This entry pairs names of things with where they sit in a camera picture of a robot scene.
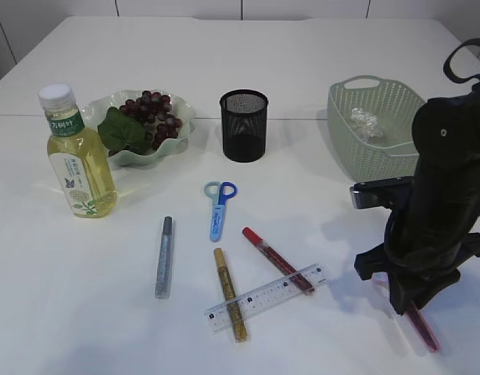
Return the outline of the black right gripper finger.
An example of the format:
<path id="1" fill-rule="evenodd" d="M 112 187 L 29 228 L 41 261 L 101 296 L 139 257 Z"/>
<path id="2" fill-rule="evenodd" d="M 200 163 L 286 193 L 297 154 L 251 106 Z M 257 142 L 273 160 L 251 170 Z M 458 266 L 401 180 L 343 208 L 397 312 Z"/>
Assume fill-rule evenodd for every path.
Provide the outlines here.
<path id="1" fill-rule="evenodd" d="M 388 273 L 389 301 L 395 312 L 403 315 L 418 293 L 417 279 L 411 275 Z"/>
<path id="2" fill-rule="evenodd" d="M 414 298 L 417 309 L 423 309 L 439 292 L 451 285 L 450 281 L 434 280 Z"/>

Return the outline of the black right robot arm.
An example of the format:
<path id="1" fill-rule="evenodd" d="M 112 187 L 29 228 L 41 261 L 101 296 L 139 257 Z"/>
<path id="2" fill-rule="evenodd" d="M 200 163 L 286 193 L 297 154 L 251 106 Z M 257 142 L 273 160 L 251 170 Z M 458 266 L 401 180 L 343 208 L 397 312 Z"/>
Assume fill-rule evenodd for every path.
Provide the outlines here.
<path id="1" fill-rule="evenodd" d="M 363 280 L 388 276 L 389 301 L 404 314 L 421 309 L 480 257 L 480 73 L 470 93 L 431 98 L 416 112 L 414 175 L 354 184 L 357 209 L 390 210 L 384 241 L 355 258 Z"/>

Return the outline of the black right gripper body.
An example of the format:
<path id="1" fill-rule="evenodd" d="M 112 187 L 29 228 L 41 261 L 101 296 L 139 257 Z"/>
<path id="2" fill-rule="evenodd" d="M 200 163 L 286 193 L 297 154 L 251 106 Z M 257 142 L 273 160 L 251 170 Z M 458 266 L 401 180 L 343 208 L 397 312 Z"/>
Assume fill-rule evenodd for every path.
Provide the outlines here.
<path id="1" fill-rule="evenodd" d="M 480 234 L 471 232 L 480 217 L 480 187 L 437 193 L 412 183 L 407 204 L 390 211 L 382 244 L 356 256 L 362 280 L 378 272 L 439 280 L 480 257 Z"/>

